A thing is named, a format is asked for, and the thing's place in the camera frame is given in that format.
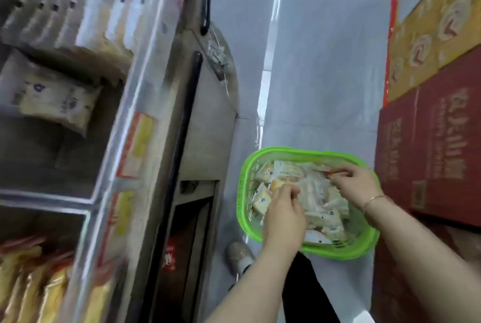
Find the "person's right hand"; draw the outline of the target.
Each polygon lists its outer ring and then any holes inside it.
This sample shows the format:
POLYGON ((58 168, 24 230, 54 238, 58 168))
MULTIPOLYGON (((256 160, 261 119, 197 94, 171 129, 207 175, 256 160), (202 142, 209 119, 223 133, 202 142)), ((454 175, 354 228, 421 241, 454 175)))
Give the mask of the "person's right hand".
POLYGON ((328 178, 341 195, 363 213, 371 202, 385 197, 376 175, 369 168, 349 164, 334 169, 328 178))

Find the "person's left hand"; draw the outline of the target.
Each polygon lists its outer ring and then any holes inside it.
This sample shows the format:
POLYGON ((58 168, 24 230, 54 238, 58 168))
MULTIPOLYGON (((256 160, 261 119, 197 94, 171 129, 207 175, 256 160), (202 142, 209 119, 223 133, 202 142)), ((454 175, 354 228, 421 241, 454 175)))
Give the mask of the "person's left hand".
POLYGON ((284 256, 294 256, 306 233, 304 208, 276 208, 275 191, 263 227, 263 248, 284 256))

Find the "clear bread packet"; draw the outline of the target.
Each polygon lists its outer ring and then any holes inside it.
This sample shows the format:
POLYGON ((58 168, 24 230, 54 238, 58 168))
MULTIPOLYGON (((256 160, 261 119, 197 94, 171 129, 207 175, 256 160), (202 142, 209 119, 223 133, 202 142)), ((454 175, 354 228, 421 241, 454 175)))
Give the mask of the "clear bread packet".
POLYGON ((273 179, 269 182, 269 184, 268 184, 268 190, 269 190, 271 193, 274 193, 274 191, 275 191, 277 188, 280 188, 281 186, 283 186, 283 185, 285 185, 285 184, 290 184, 290 185, 297 186, 298 181, 299 181, 298 178, 293 178, 293 177, 277 177, 277 178, 273 178, 273 179))

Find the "person's left forearm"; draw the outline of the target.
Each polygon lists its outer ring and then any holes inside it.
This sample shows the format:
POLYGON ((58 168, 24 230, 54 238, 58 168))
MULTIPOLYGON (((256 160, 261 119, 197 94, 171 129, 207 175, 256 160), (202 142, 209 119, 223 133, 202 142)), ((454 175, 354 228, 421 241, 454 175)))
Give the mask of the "person's left forearm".
POLYGON ((265 244, 204 323, 276 323, 288 270, 300 245, 265 244))

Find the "person's right forearm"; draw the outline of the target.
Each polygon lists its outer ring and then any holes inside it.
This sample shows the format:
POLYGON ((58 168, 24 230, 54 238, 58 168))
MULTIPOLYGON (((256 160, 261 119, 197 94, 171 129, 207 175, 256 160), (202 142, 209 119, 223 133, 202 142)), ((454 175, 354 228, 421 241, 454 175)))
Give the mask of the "person's right forearm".
POLYGON ((481 277, 464 259, 387 197, 371 202, 366 215, 437 323, 481 323, 481 277))

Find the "pile of white snack packets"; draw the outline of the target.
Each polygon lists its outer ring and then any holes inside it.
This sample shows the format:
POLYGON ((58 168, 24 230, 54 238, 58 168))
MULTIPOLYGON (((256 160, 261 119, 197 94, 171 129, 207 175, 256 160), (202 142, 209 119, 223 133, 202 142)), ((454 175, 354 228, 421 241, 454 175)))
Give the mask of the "pile of white snack packets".
POLYGON ((341 196, 328 174, 332 167, 322 162, 269 161, 255 167, 256 190, 249 201, 250 219, 264 224, 273 193, 268 184, 273 178, 298 178, 299 201, 306 219, 305 241, 316 244, 342 245, 348 241, 345 222, 350 220, 349 202, 341 196))

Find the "green plastic basket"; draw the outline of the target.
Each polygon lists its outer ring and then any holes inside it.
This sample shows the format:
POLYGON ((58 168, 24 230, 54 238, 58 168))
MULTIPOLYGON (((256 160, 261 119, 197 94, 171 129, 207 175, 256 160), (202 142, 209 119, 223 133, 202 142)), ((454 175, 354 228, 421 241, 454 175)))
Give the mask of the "green plastic basket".
POLYGON ((307 232, 300 249, 336 260, 357 259, 376 247, 380 232, 361 211, 340 195, 328 173, 353 164, 356 156, 332 151, 269 147, 252 153, 244 162, 237 188, 237 220, 247 236, 262 241, 265 214, 274 190, 286 183, 301 189, 307 232))

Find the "grey shoe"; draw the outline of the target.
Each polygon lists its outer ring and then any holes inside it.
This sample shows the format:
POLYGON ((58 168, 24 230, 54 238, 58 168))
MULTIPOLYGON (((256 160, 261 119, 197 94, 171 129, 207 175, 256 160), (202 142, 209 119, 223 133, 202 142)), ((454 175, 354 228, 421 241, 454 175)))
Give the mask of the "grey shoe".
POLYGON ((225 249, 225 260, 236 284, 254 263, 255 256, 244 242, 232 241, 225 249))

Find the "red cardboard box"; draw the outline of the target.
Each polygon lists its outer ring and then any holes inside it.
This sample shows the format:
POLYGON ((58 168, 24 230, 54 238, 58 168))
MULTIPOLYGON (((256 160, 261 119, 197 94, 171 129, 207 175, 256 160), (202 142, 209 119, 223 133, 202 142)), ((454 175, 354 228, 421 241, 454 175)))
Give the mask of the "red cardboard box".
POLYGON ((402 208, 481 228, 481 47, 380 110, 374 170, 402 208))

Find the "black trouser leg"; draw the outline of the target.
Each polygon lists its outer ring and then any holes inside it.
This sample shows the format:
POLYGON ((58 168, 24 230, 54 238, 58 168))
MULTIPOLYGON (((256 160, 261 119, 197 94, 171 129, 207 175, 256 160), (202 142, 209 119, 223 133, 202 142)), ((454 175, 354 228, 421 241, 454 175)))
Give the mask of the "black trouser leg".
POLYGON ((340 323, 311 261, 299 252, 287 273, 282 304, 286 323, 340 323))

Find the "brown cardboard box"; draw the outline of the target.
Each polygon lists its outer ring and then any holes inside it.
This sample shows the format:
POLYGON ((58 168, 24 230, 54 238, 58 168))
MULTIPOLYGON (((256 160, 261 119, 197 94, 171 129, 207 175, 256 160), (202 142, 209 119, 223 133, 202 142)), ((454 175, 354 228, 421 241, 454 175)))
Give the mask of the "brown cardboard box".
MULTIPOLYGON (((414 217, 481 277, 481 227, 420 213, 414 217)), ((436 323, 408 286, 383 237, 375 249, 370 313, 376 323, 436 323)))

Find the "small white sachets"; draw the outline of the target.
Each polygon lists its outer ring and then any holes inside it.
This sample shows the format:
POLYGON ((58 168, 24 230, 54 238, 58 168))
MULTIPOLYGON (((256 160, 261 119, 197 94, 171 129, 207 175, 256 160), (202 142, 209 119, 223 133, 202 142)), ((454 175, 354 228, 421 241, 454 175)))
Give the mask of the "small white sachets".
POLYGON ((208 59, 213 67, 213 70, 217 74, 223 76, 226 68, 229 65, 228 56, 225 53, 225 46, 221 46, 217 42, 209 40, 208 59))

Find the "metal display cabinet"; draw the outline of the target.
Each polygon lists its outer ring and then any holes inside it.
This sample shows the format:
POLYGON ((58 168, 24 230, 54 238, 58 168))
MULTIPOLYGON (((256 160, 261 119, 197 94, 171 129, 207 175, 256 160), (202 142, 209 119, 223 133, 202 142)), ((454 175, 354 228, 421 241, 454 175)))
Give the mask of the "metal display cabinet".
MULTIPOLYGON (((0 28, 16 0, 0 0, 0 28)), ((86 312, 96 268, 116 265, 104 323, 152 323, 161 266, 182 183, 216 196, 236 111, 198 36, 203 0, 150 0, 129 67, 87 52, 46 52, 0 39, 0 69, 12 50, 82 83, 102 86, 87 136, 47 120, 0 114, 0 243, 43 236, 75 253, 75 315, 86 312), (117 178, 136 111, 156 120, 141 172, 117 178), (98 266, 114 193, 135 191, 124 253, 98 266)))

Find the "yellow price tag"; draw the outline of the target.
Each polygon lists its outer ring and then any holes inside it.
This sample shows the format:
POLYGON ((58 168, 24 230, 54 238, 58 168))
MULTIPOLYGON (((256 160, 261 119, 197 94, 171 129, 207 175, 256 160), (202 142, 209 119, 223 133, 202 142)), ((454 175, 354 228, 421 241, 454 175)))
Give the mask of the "yellow price tag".
POLYGON ((136 179, 139 176, 155 122, 146 113, 134 113, 117 167, 117 178, 136 179))
POLYGON ((114 193, 100 246, 98 266, 103 266, 124 253, 134 210, 135 193, 133 190, 114 193))

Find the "yellow cardboard box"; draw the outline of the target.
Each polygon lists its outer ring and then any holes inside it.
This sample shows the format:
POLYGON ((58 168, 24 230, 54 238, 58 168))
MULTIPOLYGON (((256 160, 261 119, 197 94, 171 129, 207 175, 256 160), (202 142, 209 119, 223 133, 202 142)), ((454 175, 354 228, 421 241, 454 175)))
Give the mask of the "yellow cardboard box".
POLYGON ((392 0, 384 103, 481 45, 481 0, 392 0))

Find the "white and yellow bag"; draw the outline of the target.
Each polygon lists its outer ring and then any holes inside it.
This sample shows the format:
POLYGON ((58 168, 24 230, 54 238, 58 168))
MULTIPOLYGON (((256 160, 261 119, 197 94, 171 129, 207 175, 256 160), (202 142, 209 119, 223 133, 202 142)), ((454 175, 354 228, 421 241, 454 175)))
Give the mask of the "white and yellow bag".
POLYGON ((85 138, 101 91, 12 50, 0 69, 0 114, 47 120, 85 138))

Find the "row of white hanging packets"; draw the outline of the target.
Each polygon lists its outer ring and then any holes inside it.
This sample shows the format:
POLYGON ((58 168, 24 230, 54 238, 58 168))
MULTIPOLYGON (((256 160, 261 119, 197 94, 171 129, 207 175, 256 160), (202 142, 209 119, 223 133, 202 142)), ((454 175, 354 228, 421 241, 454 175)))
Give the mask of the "row of white hanging packets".
POLYGON ((16 0, 0 39, 46 52, 87 52, 129 67, 149 1, 16 0))

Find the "row of yellow snack bags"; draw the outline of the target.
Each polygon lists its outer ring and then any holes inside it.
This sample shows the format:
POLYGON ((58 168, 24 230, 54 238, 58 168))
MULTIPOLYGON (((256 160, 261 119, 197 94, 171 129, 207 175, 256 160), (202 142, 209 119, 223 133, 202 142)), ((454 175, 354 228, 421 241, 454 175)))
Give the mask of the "row of yellow snack bags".
POLYGON ((86 312, 76 316, 75 253, 43 236, 0 243, 0 323, 104 323, 116 265, 96 268, 86 312))

